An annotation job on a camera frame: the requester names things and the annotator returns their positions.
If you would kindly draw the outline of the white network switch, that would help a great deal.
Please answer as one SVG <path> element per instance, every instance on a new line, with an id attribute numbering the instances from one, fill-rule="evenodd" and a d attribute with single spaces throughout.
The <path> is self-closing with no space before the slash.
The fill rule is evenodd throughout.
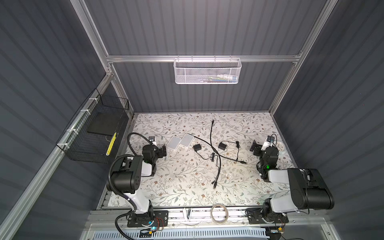
<path id="1" fill-rule="evenodd" d="M 170 150 L 176 150 L 177 147 L 179 146 L 180 142 L 181 142 L 181 138 L 177 137 L 177 136 L 172 136 L 172 138 L 169 140 L 169 142 L 167 143 L 167 148 L 170 149 Z"/>
<path id="2" fill-rule="evenodd" d="M 194 141 L 194 138 L 195 137 L 191 134 L 185 134 L 180 141 L 180 145 L 182 147 L 188 148 L 191 145 L 191 143 Z"/>

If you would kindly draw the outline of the black power adapter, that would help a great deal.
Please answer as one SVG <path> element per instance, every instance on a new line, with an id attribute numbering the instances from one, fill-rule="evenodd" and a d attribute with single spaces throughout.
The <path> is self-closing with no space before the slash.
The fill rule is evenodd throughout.
<path id="1" fill-rule="evenodd" d="M 223 150 L 223 151 L 225 151 L 225 150 L 226 150 L 226 148 L 227 148 L 227 145 L 226 145 L 226 144 L 224 144 L 223 142 L 220 142 L 220 143 L 219 143 L 219 145 L 218 145 L 218 148 L 219 148 L 220 150 Z"/>
<path id="2" fill-rule="evenodd" d="M 194 149 L 195 152 L 198 152 L 198 151 L 200 151 L 202 149 L 202 146 L 200 144 L 196 144 L 196 145 L 193 146 L 193 149 Z"/>

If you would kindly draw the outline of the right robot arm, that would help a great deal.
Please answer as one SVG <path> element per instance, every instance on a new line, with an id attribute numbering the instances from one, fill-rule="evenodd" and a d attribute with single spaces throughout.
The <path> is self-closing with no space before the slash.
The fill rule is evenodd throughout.
<path id="1" fill-rule="evenodd" d="M 334 197 L 317 169 L 277 168 L 279 149 L 273 137 L 268 136 L 262 145 L 254 141 L 250 151 L 259 158 L 257 170 L 264 182 L 289 186 L 287 195 L 267 198 L 259 209 L 247 209 L 250 222 L 285 224 L 289 222 L 288 213 L 334 208 Z"/>

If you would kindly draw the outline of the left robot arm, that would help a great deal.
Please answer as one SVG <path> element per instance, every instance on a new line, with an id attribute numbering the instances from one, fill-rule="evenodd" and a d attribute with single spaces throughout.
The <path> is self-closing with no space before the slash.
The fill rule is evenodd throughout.
<path id="1" fill-rule="evenodd" d="M 146 141 L 139 155 L 133 149 L 131 136 L 136 135 Z M 132 152 L 117 156 L 110 166 L 106 188 L 115 195 L 122 197 L 132 206 L 132 213 L 136 215 L 153 216 L 154 210 L 151 200 L 140 190 L 142 178 L 153 177 L 157 170 L 157 160 L 167 156 L 165 145 L 158 147 L 156 137 L 144 137 L 139 133 L 129 133 L 127 144 Z"/>

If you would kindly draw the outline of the black foam pad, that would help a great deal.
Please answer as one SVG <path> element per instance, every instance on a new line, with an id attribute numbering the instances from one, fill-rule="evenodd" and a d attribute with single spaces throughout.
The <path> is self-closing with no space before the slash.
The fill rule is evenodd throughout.
<path id="1" fill-rule="evenodd" d="M 87 133 L 112 137 L 121 119 L 121 115 L 98 113 L 87 128 Z"/>

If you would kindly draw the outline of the clear tape roll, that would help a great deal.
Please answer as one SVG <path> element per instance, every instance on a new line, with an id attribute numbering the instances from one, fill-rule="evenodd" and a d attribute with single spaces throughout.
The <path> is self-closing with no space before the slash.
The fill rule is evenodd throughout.
<path id="1" fill-rule="evenodd" d="M 210 209 L 210 217 L 214 224 L 223 225 L 229 219 L 229 210 L 223 204 L 214 204 Z"/>

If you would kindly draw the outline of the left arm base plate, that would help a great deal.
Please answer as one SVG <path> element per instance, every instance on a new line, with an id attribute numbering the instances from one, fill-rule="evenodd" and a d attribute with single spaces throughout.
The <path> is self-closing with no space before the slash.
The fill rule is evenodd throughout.
<path id="1" fill-rule="evenodd" d="M 132 214 L 126 217 L 127 227 L 166 227 L 168 225 L 168 211 L 154 211 L 145 214 Z"/>

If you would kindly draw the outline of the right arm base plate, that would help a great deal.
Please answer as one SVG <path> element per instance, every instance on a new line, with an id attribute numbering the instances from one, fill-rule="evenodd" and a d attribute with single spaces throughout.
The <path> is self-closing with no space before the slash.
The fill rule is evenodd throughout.
<path id="1" fill-rule="evenodd" d="M 245 210 L 249 224 L 287 224 L 288 216 L 282 213 L 267 213 L 262 208 L 248 208 Z"/>

